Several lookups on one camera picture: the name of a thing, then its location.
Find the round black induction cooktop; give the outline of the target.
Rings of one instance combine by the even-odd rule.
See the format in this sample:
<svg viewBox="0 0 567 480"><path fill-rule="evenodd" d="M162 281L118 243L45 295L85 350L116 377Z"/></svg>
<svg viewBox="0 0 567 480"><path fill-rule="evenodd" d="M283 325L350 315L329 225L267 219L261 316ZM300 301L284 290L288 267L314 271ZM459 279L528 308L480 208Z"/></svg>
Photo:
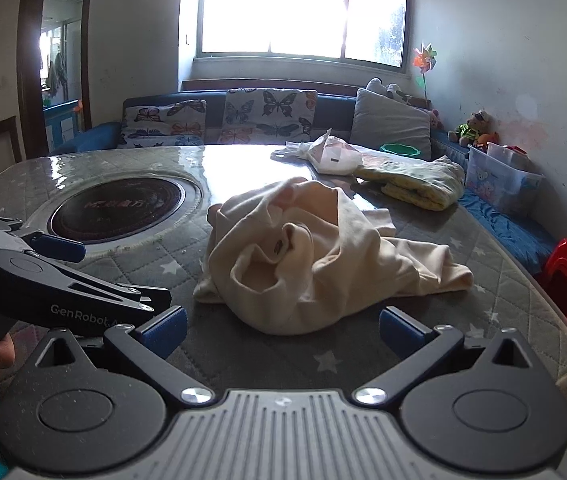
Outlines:
<svg viewBox="0 0 567 480"><path fill-rule="evenodd" d="M156 177L130 177L86 188L62 203L48 221L49 231L87 245L146 231L184 203L186 190Z"/></svg>

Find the grey quilted star table mat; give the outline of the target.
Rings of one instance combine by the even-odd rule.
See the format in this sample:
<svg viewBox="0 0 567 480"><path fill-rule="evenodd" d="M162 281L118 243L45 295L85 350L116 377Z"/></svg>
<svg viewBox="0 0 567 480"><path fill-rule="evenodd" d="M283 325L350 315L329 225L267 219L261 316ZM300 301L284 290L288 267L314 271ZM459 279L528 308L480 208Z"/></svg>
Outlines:
<svg viewBox="0 0 567 480"><path fill-rule="evenodd" d="M398 362L394 306L463 341L514 328L567 391L567 318L463 208L315 180L267 148L41 157L0 174L0 379L49 330L101 338L165 309L168 362L215 391L353 391Z"/></svg>

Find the clear plastic storage box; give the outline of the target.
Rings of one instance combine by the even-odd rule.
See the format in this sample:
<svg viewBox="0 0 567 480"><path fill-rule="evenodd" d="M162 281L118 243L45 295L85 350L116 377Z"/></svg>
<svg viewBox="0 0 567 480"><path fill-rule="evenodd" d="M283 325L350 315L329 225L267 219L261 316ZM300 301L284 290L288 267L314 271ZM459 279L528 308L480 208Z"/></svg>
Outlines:
<svg viewBox="0 0 567 480"><path fill-rule="evenodd" d="M544 180L542 174L509 166L477 148L469 149L466 188L502 214L526 217Z"/></svg>

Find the folded yellow green blanket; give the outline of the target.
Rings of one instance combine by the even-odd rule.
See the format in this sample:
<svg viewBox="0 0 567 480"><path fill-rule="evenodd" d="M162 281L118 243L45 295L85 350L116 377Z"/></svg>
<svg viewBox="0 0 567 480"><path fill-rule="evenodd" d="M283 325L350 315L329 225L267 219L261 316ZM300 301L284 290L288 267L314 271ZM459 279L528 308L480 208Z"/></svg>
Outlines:
<svg viewBox="0 0 567 480"><path fill-rule="evenodd" d="M465 170L447 156L433 162L390 154L365 153L354 172L401 202L429 211L443 211L465 194Z"/></svg>

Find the left butterfly cushion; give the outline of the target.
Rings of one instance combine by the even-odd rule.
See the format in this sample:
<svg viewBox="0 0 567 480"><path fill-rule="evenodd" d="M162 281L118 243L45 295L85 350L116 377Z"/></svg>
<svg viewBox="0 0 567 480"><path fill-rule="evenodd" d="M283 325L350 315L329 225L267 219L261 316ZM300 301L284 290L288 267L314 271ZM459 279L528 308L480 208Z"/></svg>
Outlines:
<svg viewBox="0 0 567 480"><path fill-rule="evenodd" d="M204 144L207 103L126 107L118 148L161 148Z"/></svg>

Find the blue sofa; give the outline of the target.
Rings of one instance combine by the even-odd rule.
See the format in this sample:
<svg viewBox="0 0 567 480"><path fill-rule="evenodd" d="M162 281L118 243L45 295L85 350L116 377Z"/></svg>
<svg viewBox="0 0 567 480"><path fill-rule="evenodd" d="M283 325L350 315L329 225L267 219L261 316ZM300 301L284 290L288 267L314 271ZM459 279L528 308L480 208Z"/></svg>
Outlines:
<svg viewBox="0 0 567 480"><path fill-rule="evenodd" d="M185 91L161 96L138 96L124 101L123 109L131 107L152 107L172 105L191 100L206 102L206 144L215 144L218 130L221 127L225 112L224 91ZM355 99L353 96L332 96L320 93L317 98L314 116L315 136L331 128L337 136L344 139L349 137L349 130L355 114ZM65 155L89 151L113 150L118 147L120 132L127 120L104 122L79 133L73 139L63 142L52 153ZM532 218L508 216L503 214L493 204L483 200L473 191L463 194L460 204L472 216L493 234L530 274L541 273L543 266L557 246L553 238L540 224Z"/></svg>

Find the blue cabinet in doorway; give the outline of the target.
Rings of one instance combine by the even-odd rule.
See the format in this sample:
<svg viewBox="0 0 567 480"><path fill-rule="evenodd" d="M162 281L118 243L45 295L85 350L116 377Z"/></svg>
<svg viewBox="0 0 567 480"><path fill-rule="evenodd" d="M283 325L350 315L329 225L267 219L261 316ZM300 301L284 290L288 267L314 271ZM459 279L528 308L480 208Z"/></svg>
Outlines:
<svg viewBox="0 0 567 480"><path fill-rule="evenodd" d="M48 148L54 151L82 132L82 100L67 101L44 108Z"/></svg>

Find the cream sweatshirt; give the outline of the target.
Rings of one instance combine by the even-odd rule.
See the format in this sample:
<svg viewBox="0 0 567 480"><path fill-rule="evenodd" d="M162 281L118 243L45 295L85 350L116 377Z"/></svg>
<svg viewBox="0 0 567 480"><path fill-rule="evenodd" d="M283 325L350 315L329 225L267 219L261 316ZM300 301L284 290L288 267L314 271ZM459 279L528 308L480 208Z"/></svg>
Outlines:
<svg viewBox="0 0 567 480"><path fill-rule="evenodd" d="M293 178L210 206L212 232L193 297L225 304L267 335L323 330L393 297L460 292L471 270L446 245L396 235L385 209Z"/></svg>

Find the teddy bear toy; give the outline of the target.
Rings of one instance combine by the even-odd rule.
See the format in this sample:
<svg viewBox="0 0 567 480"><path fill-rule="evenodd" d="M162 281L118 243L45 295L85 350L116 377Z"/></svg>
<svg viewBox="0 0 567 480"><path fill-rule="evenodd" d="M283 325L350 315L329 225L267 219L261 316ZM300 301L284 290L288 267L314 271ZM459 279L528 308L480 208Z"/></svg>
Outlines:
<svg viewBox="0 0 567 480"><path fill-rule="evenodd" d="M492 116L486 110L478 110L456 129L449 131L448 140L464 148L472 146L486 151L489 143L499 143L499 135L493 128Z"/></svg>

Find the pink white packaged garment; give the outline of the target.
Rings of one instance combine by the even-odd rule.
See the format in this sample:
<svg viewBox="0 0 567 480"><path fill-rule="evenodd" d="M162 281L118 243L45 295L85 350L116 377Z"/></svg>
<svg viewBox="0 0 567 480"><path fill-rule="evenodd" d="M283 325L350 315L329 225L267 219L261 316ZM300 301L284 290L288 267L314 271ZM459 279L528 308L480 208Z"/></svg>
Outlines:
<svg viewBox="0 0 567 480"><path fill-rule="evenodd" d="M287 142L284 148L273 151L270 157L279 162L305 160L316 174L324 176L353 176L363 164L361 153L343 139L334 136L332 129L312 142Z"/></svg>

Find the white plush toy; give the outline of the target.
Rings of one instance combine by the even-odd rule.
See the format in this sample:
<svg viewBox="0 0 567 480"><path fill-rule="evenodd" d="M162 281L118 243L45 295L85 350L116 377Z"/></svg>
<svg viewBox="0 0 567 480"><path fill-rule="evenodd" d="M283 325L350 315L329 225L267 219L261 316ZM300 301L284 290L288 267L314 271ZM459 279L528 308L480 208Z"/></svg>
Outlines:
<svg viewBox="0 0 567 480"><path fill-rule="evenodd" d="M410 94L404 92L398 84L384 84L380 78L372 78L368 82L366 89L380 96L386 96L391 100L405 104L408 104L411 99Z"/></svg>

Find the colourful paper pinwheel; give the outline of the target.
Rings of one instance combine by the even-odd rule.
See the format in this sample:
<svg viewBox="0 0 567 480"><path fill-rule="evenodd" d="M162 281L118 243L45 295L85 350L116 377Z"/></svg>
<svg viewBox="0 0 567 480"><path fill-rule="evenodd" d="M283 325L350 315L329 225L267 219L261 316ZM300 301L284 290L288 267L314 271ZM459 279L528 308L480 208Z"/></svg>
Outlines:
<svg viewBox="0 0 567 480"><path fill-rule="evenodd" d="M421 44L420 48L413 49L413 67L416 67L419 76L417 81L423 90L425 101L428 101L428 84L427 73L431 72L436 66L437 51L432 47L432 44Z"/></svg>

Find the grey pillow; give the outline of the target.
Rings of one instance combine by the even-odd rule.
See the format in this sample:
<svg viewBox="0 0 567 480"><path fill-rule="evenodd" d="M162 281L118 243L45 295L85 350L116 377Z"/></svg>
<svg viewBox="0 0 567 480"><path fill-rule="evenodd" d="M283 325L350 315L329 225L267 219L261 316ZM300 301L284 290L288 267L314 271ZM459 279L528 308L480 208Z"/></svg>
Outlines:
<svg viewBox="0 0 567 480"><path fill-rule="evenodd" d="M375 150L387 143L410 145L421 159L430 160L430 117L419 108L359 89L349 142Z"/></svg>

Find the right butterfly cushion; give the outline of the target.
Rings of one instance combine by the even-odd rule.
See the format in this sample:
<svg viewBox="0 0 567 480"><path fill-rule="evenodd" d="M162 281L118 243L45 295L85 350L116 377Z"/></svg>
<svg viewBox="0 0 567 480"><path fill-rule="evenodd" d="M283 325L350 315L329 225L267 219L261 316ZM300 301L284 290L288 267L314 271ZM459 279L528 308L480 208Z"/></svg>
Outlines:
<svg viewBox="0 0 567 480"><path fill-rule="evenodd" d="M317 104L316 90L229 90L217 142L285 145L308 141Z"/></svg>

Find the green plastic bowl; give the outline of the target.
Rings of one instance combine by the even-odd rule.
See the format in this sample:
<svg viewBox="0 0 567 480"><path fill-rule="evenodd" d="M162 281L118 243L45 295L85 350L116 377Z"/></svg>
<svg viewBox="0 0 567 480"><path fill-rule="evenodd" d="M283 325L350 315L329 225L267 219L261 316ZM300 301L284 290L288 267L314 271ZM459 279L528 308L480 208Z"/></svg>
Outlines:
<svg viewBox="0 0 567 480"><path fill-rule="evenodd" d="M380 146L380 150L384 153L405 157L419 157L421 155L419 148L402 143L384 143Z"/></svg>

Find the butterfly cushion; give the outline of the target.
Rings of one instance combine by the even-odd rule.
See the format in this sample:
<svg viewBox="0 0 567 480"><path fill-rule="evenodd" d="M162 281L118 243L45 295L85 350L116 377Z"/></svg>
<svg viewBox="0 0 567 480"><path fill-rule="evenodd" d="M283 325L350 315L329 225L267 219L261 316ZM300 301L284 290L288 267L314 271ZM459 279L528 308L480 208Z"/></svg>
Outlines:
<svg viewBox="0 0 567 480"><path fill-rule="evenodd" d="M126 107L118 148L161 148L204 144L207 103Z"/></svg>
<svg viewBox="0 0 567 480"><path fill-rule="evenodd" d="M308 141L317 104L316 90L229 90L217 142L285 145Z"/></svg>

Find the window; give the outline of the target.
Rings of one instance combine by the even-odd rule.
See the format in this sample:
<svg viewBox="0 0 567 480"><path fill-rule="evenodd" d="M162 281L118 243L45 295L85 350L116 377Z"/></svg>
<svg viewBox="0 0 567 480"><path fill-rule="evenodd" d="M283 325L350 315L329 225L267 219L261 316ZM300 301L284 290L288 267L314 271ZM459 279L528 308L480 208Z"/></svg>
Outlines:
<svg viewBox="0 0 567 480"><path fill-rule="evenodd" d="M408 6L408 0L200 0L198 50L399 70L406 58Z"/></svg>

